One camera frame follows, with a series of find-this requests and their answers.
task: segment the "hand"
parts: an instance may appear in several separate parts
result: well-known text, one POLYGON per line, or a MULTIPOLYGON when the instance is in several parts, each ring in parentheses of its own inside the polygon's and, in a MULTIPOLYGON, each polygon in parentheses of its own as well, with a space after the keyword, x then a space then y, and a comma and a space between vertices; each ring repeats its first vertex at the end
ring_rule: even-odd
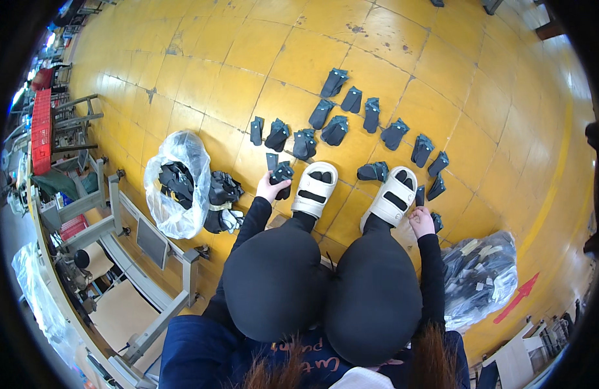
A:
POLYGON ((416 239, 429 235, 430 233, 436 233, 431 214, 424 206, 417 206, 408 219, 410 219, 410 225, 412 226, 414 235, 416 235, 416 239))
POLYGON ((286 180, 281 183, 277 183, 276 185, 270 184, 269 178, 271 177, 271 173, 272 171, 268 171, 267 173, 265 173, 263 178, 261 178, 261 180, 258 181, 257 187, 257 197, 260 196, 264 198, 269 202, 269 204, 273 203, 273 200, 276 199, 276 195, 279 191, 282 191, 284 188, 291 186, 291 180, 286 180))

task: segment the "white slide sandal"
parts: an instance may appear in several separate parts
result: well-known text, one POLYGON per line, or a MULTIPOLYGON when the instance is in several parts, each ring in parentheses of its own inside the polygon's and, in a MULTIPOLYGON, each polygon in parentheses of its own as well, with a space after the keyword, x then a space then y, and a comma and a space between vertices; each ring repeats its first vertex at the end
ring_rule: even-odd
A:
POLYGON ((360 231, 364 232, 364 223, 366 223, 366 219, 370 214, 375 214, 381 220, 392 224, 393 226, 398 226, 403 219, 403 215, 405 212, 410 209, 414 199, 416 197, 416 190, 418 188, 418 180, 416 179, 416 175, 413 171, 404 166, 397 166, 394 169, 390 170, 388 173, 388 179, 385 183, 381 184, 379 192, 375 196, 373 200, 373 204, 366 210, 362 219, 360 219, 360 231), (396 176, 401 171, 405 171, 407 173, 406 179, 412 179, 412 189, 405 186, 401 181, 397 180, 396 176), (386 194, 391 192, 401 200, 405 204, 407 204, 407 208, 404 210, 399 209, 392 201, 385 198, 386 194))
POLYGON ((306 214, 312 215, 317 219, 321 217, 323 213, 323 207, 326 206, 327 200, 332 195, 334 188, 336 187, 336 182, 338 181, 338 171, 336 168, 327 162, 313 162, 310 166, 306 167, 304 173, 301 175, 299 179, 299 187, 297 188, 297 193, 295 194, 295 199, 293 200, 293 204, 291 204, 291 210, 302 211, 306 214), (321 172, 332 174, 332 183, 324 183, 323 181, 319 181, 317 179, 312 178, 309 174, 313 172, 321 172), (324 197, 326 200, 321 203, 317 200, 313 200, 311 198, 303 197, 299 195, 300 191, 307 191, 314 195, 324 197))

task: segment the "black leggings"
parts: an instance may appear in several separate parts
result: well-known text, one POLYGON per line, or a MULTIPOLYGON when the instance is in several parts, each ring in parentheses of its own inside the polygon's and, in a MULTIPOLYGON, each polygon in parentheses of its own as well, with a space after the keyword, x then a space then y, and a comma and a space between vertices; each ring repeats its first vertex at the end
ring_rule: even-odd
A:
POLYGON ((296 212, 258 233, 226 261, 223 293, 245 336, 277 342, 322 322, 334 350, 359 366, 379 365, 410 341, 422 297, 410 257, 371 215, 336 272, 320 264, 314 221, 296 212))

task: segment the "black sleeve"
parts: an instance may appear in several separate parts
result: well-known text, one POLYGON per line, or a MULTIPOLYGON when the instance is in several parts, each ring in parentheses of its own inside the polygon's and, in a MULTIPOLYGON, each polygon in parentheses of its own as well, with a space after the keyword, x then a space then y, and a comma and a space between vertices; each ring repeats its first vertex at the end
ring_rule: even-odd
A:
POLYGON ((439 324, 444 321, 444 266, 440 256, 437 235, 432 233, 418 239, 420 250, 421 276, 420 292, 423 295, 423 315, 418 331, 422 331, 429 322, 439 324))
POLYGON ((248 214, 245 215, 243 225, 239 230, 239 235, 236 237, 230 253, 235 251, 247 239, 250 239, 259 232, 263 232, 270 216, 271 204, 264 197, 255 197, 252 205, 249 207, 248 214))
MULTIPOLYGON (((263 197, 255 197, 252 205, 249 207, 248 214, 245 215, 243 225, 239 230, 239 235, 236 237, 236 241, 234 241, 230 253, 241 246, 243 242, 247 241, 257 233, 264 231, 264 227, 267 225, 267 220, 269 220, 270 216, 271 204, 263 197)), ((223 277, 220 277, 220 282, 217 284, 215 295, 211 297, 209 305, 202 313, 202 316, 222 324, 239 339, 245 337, 245 335, 236 328, 230 317, 230 312, 228 312, 226 295, 223 291, 223 277)))

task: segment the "white cloth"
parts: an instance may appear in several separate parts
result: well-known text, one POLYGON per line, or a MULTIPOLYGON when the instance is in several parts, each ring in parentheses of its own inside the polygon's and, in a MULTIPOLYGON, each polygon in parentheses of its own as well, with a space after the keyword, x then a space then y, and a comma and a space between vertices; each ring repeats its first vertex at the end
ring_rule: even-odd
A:
POLYGON ((330 386, 330 389, 395 389, 390 378, 365 367, 354 367, 330 386))

